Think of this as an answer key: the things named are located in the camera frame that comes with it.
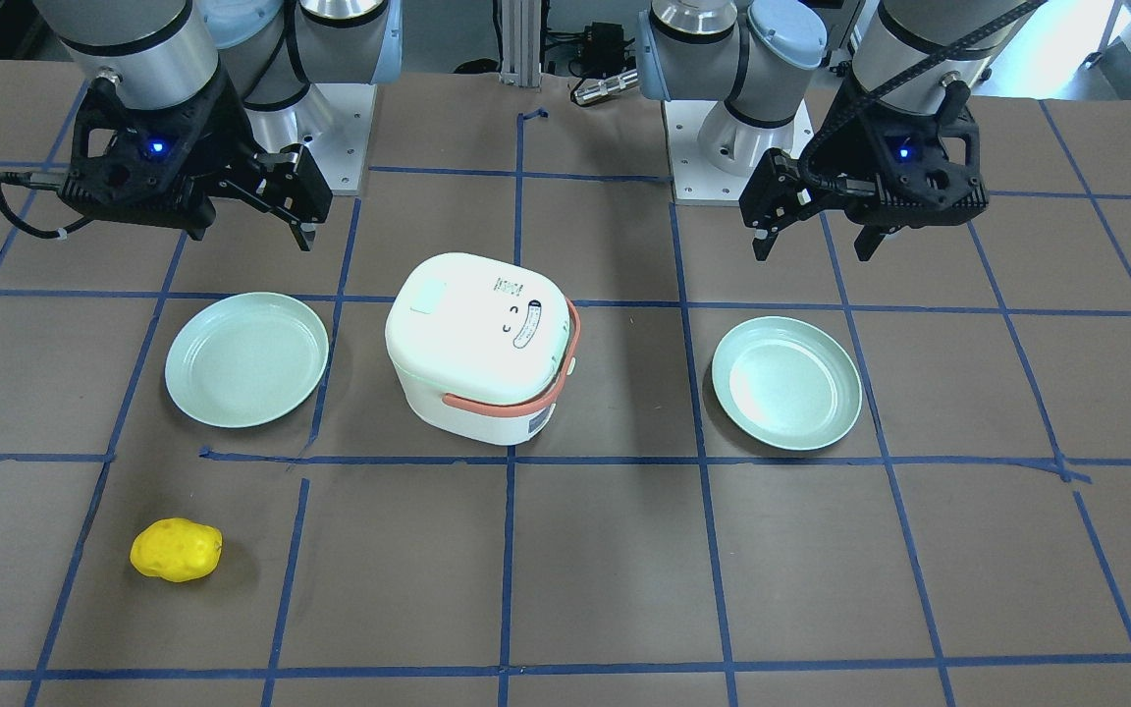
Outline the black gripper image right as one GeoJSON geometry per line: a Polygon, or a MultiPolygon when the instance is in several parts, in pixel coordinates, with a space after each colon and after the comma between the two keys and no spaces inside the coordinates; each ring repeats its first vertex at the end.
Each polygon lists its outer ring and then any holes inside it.
{"type": "Polygon", "coordinates": [[[988,209],[979,174],[979,126],[962,80],[938,86],[931,115],[889,107],[881,100],[822,139],[811,161],[769,148],[737,199],[754,230],[751,249],[766,261],[782,230],[817,214],[817,202],[862,225],[854,239],[860,261],[874,258],[903,229],[957,227],[988,209]],[[808,187],[812,173],[824,184],[808,187]]]}

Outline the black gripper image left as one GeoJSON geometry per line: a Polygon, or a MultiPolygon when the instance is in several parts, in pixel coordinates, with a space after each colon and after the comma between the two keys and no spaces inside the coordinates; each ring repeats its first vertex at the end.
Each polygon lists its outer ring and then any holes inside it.
{"type": "Polygon", "coordinates": [[[313,250],[333,190],[304,143],[264,152],[226,69],[192,98],[127,107],[107,75],[90,81],[75,121],[59,200],[81,218],[184,230],[202,239],[215,197],[236,198],[283,221],[300,250],[313,250]]]}

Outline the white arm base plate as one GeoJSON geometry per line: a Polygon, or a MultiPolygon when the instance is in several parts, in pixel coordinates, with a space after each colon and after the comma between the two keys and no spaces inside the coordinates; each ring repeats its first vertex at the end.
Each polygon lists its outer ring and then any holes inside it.
{"type": "Polygon", "coordinates": [[[744,124],[720,100],[670,100],[663,117],[674,201],[682,205],[736,205],[768,149],[797,157],[813,133],[805,102],[772,129],[744,124]]]}
{"type": "Polygon", "coordinates": [[[363,192],[377,97],[373,84],[323,83],[297,104],[300,140],[336,196],[363,192]]]}

